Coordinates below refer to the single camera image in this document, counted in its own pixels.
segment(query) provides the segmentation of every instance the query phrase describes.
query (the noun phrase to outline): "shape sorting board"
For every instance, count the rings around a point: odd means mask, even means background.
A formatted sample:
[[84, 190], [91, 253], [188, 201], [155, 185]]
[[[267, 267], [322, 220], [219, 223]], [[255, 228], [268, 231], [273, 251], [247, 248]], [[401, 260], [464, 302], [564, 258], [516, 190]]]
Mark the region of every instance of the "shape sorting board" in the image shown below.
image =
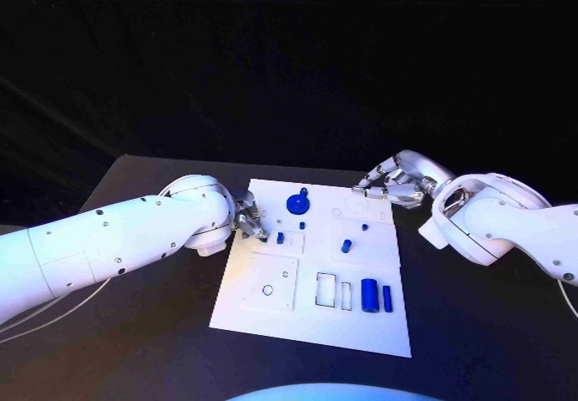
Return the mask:
[[[286, 203], [302, 188], [307, 188], [312, 208], [297, 216]], [[271, 180], [251, 180], [250, 191], [271, 236], [263, 243], [242, 240], [237, 233], [209, 326], [410, 358], [389, 201], [352, 195], [349, 188]], [[279, 232], [283, 244], [276, 242]], [[346, 239], [353, 242], [348, 254], [340, 251]], [[316, 305], [319, 273], [336, 277], [333, 307]], [[377, 279], [379, 285], [378, 313], [362, 311], [364, 278]], [[384, 285], [392, 288], [392, 313], [384, 311]], [[351, 311], [342, 307], [343, 303], [349, 306], [348, 296]]]

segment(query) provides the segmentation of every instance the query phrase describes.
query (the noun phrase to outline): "dark curtain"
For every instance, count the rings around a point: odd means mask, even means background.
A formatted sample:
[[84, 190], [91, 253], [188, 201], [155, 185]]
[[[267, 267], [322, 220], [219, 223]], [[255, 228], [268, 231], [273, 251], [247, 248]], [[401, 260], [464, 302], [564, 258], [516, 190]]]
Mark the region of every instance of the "dark curtain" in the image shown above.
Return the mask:
[[3, 222], [74, 213], [123, 154], [369, 170], [414, 149], [577, 201], [577, 36], [542, 2], [2, 8]]

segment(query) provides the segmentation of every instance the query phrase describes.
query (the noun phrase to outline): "dark table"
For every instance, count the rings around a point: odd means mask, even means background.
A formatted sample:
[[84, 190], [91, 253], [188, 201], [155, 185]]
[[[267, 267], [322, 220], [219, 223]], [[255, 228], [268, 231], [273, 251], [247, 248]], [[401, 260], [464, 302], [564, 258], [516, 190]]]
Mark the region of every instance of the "dark table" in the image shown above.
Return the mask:
[[[351, 186], [364, 173], [123, 156], [82, 211], [159, 193], [186, 174], [212, 175], [234, 189], [251, 178]], [[444, 399], [575, 399], [578, 322], [555, 281], [519, 251], [490, 267], [438, 251], [417, 231], [427, 207], [395, 206], [394, 218], [414, 358], [209, 328], [231, 247], [208, 258], [183, 249], [114, 278], [58, 323], [0, 345], [2, 399], [221, 400], [312, 382]]]

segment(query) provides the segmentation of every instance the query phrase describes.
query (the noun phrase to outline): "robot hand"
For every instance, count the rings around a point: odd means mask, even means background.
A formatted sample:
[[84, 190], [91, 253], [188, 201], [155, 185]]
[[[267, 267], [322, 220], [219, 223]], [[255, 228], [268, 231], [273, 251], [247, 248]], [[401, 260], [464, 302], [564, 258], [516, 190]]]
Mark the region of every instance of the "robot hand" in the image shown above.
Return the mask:
[[188, 175], [159, 195], [0, 236], [0, 323], [182, 247], [212, 255], [235, 229], [268, 236], [251, 192], [234, 197], [214, 177]]
[[[385, 187], [369, 187], [384, 177]], [[516, 246], [557, 279], [578, 285], [578, 205], [552, 207], [522, 182], [500, 174], [456, 177], [427, 156], [404, 150], [364, 177], [352, 191], [414, 208], [434, 204], [420, 233], [489, 266]]]

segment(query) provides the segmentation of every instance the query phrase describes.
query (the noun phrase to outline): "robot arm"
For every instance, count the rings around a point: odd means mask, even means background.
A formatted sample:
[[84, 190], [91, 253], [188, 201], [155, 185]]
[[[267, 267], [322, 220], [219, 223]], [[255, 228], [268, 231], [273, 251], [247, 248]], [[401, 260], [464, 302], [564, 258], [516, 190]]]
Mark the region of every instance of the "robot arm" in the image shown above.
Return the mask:
[[162, 194], [0, 236], [0, 323], [182, 247], [212, 255], [237, 228], [267, 238], [251, 192], [237, 200], [214, 177], [189, 175]]
[[[384, 176], [385, 188], [369, 187]], [[456, 177], [427, 156], [401, 151], [365, 176], [353, 192], [407, 208], [434, 198], [420, 233], [489, 266], [516, 246], [542, 270], [578, 285], [578, 205], [552, 207], [522, 182], [499, 174]]]

